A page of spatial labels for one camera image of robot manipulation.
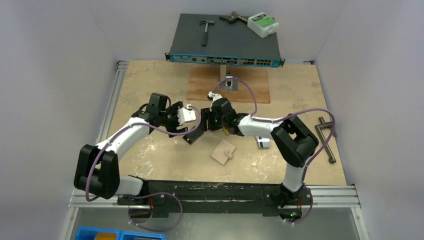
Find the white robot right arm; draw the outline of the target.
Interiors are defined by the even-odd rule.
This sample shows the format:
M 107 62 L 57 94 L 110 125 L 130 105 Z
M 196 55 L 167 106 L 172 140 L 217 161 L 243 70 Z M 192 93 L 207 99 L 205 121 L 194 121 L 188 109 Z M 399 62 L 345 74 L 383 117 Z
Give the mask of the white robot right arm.
M 306 164 L 315 154 L 319 141 L 298 116 L 289 114 L 283 120 L 255 118 L 237 112 L 227 98 L 219 98 L 210 107 L 201 109 L 201 118 L 203 131 L 223 129 L 231 135 L 274 141 L 286 162 L 280 196 L 288 204 L 300 198 Z

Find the tan leather card holder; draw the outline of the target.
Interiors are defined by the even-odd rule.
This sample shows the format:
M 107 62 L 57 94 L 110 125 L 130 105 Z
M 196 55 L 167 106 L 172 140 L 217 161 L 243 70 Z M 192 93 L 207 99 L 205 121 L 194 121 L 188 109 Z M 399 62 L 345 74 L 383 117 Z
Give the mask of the tan leather card holder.
M 235 145 L 223 139 L 214 148 L 209 156 L 221 165 L 225 165 L 227 161 L 234 157 L 234 152 L 236 149 L 237 148 Z

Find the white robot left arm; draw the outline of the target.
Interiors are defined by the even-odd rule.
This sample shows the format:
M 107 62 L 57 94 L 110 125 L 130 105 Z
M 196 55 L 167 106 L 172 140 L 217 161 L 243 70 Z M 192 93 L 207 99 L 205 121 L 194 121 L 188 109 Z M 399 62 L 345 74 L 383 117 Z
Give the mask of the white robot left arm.
M 74 187 L 84 191 L 85 199 L 110 199 L 115 195 L 129 195 L 138 205 L 146 203 L 149 191 L 143 180 L 133 176 L 121 176 L 120 159 L 141 139 L 153 131 L 169 137 L 182 135 L 179 110 L 182 101 L 175 103 L 164 94 L 152 93 L 117 132 L 96 145 L 86 144 L 79 152 L 74 176 Z

